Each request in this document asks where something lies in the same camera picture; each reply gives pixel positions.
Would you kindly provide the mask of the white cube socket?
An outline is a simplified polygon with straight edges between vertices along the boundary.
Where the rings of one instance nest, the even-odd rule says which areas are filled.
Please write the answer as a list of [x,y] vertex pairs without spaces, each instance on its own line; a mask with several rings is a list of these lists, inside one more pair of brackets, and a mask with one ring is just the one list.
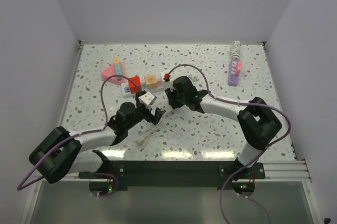
[[167,72],[160,72],[162,85],[166,85],[170,82],[170,74]]

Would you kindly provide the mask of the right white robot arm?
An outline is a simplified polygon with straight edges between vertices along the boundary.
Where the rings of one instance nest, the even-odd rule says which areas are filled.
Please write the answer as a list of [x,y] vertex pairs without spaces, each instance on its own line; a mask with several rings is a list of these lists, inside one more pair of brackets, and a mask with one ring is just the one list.
[[247,178],[253,172],[253,160],[281,130],[282,125],[263,99],[255,97],[239,105],[212,97],[207,90],[197,90],[186,76],[173,78],[165,74],[163,86],[168,103],[173,109],[182,106],[203,114],[215,114],[240,124],[246,143],[235,160],[234,171],[240,178]]

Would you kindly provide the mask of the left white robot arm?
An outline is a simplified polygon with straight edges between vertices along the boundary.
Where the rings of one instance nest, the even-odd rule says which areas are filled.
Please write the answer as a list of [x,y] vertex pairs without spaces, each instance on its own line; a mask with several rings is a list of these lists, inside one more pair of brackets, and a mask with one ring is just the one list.
[[56,127],[32,151],[28,159],[49,183],[54,184],[69,173],[81,171],[76,164],[80,160],[80,153],[117,145],[141,121],[157,125],[164,114],[164,109],[156,108],[155,113],[152,113],[152,109],[144,104],[125,102],[103,129],[76,133],[63,126]]

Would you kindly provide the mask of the pink plug adapter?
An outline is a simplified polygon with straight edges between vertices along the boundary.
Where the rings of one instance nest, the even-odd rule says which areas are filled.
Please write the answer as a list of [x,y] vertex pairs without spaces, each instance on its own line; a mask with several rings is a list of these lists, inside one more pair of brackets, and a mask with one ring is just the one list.
[[238,76],[242,70],[242,62],[238,61],[236,63],[235,74]]

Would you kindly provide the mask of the red cube socket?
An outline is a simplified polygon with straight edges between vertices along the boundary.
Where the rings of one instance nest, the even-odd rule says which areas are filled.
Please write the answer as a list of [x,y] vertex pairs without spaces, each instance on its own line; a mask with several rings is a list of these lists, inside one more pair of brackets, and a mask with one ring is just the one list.
[[139,91],[142,91],[142,83],[139,76],[131,77],[128,81],[128,87],[131,94],[135,94]]

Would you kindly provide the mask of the long white power strip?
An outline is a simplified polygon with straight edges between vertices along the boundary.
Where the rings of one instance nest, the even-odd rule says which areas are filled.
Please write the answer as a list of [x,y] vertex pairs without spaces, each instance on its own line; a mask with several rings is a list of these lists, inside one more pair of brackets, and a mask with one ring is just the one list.
[[[170,87],[170,83],[168,83],[168,84],[166,84],[166,85],[163,86],[162,82],[161,82],[160,74],[157,74],[156,77],[157,77],[158,88],[157,89],[148,90],[148,89],[146,89],[144,76],[145,75],[139,76],[140,79],[141,79],[141,83],[142,83],[142,91],[150,91],[152,93],[155,93],[155,92],[159,92],[159,91],[164,91],[164,90],[166,90],[167,88]],[[135,95],[135,94],[131,94],[130,93],[130,89],[128,87],[128,80],[126,80],[124,83],[121,84],[121,91],[122,91],[122,96],[123,97],[131,97],[132,95]]]

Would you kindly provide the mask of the beige dragon cube socket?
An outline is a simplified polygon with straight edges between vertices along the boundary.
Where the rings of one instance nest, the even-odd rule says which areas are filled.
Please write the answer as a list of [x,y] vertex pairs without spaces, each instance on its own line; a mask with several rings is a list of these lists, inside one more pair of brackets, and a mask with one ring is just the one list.
[[146,89],[152,90],[158,88],[157,77],[155,74],[148,74],[144,76]]

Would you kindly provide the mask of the pink triangular power strip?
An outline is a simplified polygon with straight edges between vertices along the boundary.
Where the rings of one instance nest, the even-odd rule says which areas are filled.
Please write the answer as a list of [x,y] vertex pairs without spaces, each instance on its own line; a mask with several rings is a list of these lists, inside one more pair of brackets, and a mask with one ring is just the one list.
[[119,76],[110,78],[108,80],[109,82],[118,85],[125,82],[125,79],[123,77],[120,77],[120,75],[124,75],[124,71],[122,63],[118,57],[114,57],[113,64],[101,72],[101,77],[103,80],[106,80],[108,77],[112,75],[119,75]]

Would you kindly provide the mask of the purple power strip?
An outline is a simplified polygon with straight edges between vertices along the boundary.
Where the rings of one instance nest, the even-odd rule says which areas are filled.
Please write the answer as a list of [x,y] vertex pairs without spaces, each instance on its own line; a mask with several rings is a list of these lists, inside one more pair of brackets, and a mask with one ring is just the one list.
[[237,59],[232,59],[229,64],[229,76],[227,80],[227,84],[229,86],[236,87],[239,83],[239,76],[236,74],[237,72],[237,65],[240,61]]

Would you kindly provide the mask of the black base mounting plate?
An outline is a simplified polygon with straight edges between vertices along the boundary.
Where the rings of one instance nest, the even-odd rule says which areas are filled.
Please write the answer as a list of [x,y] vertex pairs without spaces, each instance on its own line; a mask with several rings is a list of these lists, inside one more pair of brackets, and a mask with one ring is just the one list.
[[[80,172],[80,179],[89,179],[91,192],[101,194],[117,187],[213,187],[221,189],[226,179],[238,170],[235,161],[110,161],[95,175]],[[117,182],[107,177],[113,175]]]

